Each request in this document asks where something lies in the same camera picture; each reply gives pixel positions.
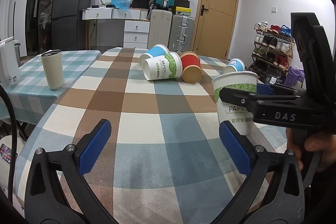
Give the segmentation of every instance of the white tumbler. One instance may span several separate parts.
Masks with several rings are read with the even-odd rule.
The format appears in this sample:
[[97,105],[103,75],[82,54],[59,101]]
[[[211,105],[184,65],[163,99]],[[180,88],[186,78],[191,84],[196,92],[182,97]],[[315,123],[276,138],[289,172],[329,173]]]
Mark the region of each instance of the white tumbler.
[[64,84],[62,51],[45,52],[41,54],[41,60],[49,87],[52,90],[60,89]]

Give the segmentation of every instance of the finger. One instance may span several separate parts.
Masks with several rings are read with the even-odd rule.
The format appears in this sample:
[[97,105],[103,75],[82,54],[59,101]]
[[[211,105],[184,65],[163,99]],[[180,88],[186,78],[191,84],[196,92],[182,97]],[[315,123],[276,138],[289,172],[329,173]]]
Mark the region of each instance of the finger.
[[298,160],[297,162],[298,162],[298,164],[299,164],[299,169],[300,169],[300,171],[302,171],[302,169],[303,169],[303,163],[302,163],[302,161],[301,161],[301,160]]
[[319,150],[335,151],[336,136],[325,132],[319,132],[307,138],[304,143],[304,148],[310,152]]
[[287,149],[292,149],[295,153],[296,158],[299,160],[302,157],[302,151],[298,145],[294,143],[293,131],[290,128],[286,129],[287,136]]

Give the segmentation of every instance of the paper cup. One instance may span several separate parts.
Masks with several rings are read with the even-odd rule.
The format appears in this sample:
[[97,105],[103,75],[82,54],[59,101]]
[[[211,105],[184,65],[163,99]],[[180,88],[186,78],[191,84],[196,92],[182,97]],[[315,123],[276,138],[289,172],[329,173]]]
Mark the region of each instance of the paper cup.
[[145,59],[143,74],[147,80],[179,78],[182,74],[182,62],[176,52]]
[[60,89],[64,84],[62,51],[45,52],[41,54],[41,60],[48,86],[52,90]]
[[240,135],[252,132],[253,114],[248,112],[246,107],[222,102],[219,98],[219,92],[223,87],[257,92],[257,77],[258,75],[251,71],[238,71],[219,75],[212,80],[219,123],[231,122]]
[[142,67],[143,66],[143,61],[149,58],[157,57],[160,55],[165,55],[168,54],[169,50],[165,45],[162,44],[156,44],[154,47],[152,47],[150,50],[145,52],[139,57],[139,64]]
[[180,54],[182,78],[186,83],[195,84],[202,78],[200,58],[195,52]]
[[245,64],[238,58],[231,59],[231,61],[223,68],[223,73],[244,71]]

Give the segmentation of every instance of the silver suitcase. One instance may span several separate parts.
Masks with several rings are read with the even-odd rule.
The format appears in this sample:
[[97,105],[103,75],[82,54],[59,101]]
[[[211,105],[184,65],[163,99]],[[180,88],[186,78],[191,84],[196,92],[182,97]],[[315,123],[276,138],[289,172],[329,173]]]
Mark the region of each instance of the silver suitcase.
[[171,52],[190,50],[195,19],[190,16],[173,15],[170,29],[168,49]]
[[152,10],[147,43],[148,49],[152,48],[156,44],[163,44],[168,47],[172,15],[172,12]]

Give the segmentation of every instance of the wooden door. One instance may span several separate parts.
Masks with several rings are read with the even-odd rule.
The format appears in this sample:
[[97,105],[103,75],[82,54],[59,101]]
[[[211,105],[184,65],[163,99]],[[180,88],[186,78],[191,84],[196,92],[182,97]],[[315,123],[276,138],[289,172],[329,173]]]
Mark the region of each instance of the wooden door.
[[201,0],[199,2],[193,47],[197,54],[226,58],[232,39],[237,6],[238,0]]

